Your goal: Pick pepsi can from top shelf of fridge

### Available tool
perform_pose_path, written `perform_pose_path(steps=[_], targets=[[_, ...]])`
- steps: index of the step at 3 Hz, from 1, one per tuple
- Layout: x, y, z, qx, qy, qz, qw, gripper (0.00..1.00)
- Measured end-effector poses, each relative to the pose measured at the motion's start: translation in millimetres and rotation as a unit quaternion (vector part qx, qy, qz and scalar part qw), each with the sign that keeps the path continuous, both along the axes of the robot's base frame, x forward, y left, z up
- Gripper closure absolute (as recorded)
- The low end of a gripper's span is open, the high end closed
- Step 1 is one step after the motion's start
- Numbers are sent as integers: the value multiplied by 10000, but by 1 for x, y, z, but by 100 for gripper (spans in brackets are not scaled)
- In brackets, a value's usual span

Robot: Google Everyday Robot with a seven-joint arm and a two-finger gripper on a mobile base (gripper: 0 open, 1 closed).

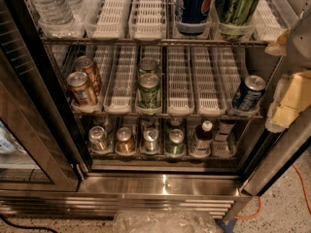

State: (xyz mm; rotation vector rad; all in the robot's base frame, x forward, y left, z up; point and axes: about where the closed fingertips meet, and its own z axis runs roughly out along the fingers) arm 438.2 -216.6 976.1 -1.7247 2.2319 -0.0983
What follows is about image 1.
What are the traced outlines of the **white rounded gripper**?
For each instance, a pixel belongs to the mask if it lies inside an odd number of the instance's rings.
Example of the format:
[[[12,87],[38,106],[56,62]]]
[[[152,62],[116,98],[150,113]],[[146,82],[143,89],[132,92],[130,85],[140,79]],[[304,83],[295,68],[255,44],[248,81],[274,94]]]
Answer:
[[[264,52],[285,56],[299,67],[311,68],[311,13],[303,12],[293,27],[286,29]],[[311,71],[283,75],[276,85],[265,128],[280,133],[311,105]]]

